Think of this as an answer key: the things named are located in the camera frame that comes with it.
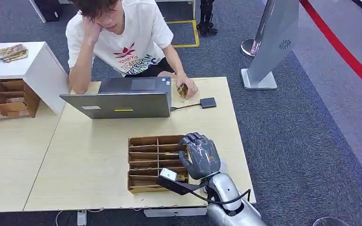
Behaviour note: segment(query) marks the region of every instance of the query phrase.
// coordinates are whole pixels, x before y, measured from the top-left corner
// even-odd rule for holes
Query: floor
[[[350,0],[311,2],[362,62],[362,10]],[[185,71],[190,77],[227,76],[256,207],[267,225],[310,226],[317,218],[333,216],[362,226],[362,81],[300,8],[301,41],[273,70],[278,89],[244,90],[239,71],[251,60],[239,45],[254,37],[263,8],[262,0],[216,1],[213,22],[219,33],[200,37],[198,48],[177,49]],[[61,21],[41,24],[28,1],[0,0],[0,42],[46,41],[68,70],[64,32],[73,13],[67,7]],[[173,32],[180,35],[176,28]],[[109,76],[118,75],[96,60],[93,79]],[[0,225],[50,226],[55,216],[0,213]],[[63,212],[59,225],[76,225],[75,216],[75,211]],[[91,213],[88,222],[213,225],[207,217],[145,218],[134,210]]]

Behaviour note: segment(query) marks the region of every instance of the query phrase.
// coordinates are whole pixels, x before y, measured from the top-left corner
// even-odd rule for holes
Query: black shorts
[[[163,58],[157,65],[146,69],[144,72],[139,74],[128,74],[125,78],[157,77],[161,72],[174,73],[174,70],[168,64],[166,57]]]

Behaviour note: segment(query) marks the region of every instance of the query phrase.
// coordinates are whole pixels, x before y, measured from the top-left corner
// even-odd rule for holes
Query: speaker grille
[[[291,44],[292,44],[291,40],[285,39],[279,44],[278,47],[280,49],[288,49],[291,46]]]

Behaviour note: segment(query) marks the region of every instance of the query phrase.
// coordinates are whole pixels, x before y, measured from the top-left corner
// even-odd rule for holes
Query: cardboard compartment
[[[156,137],[135,137],[128,140],[128,146],[147,146],[147,145],[157,145]]]
[[[24,81],[4,81],[0,82],[0,92],[24,91]]]
[[[130,150],[130,152],[157,153],[157,145],[130,146],[129,150]]]
[[[163,168],[176,172],[177,180],[188,183],[188,174],[181,164],[178,152],[186,145],[178,146],[183,135],[133,137],[128,140],[128,190],[131,193],[167,191],[156,184]]]
[[[130,169],[129,175],[136,176],[159,176],[159,168]]]
[[[158,145],[177,145],[184,135],[160,136],[157,138]]]
[[[22,80],[0,80],[0,118],[32,116],[38,109],[40,98]]]

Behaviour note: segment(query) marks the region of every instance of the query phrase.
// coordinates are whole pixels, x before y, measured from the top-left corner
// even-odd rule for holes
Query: dark hair
[[[81,15],[91,19],[100,17],[102,13],[111,10],[119,0],[71,0],[80,10]]]

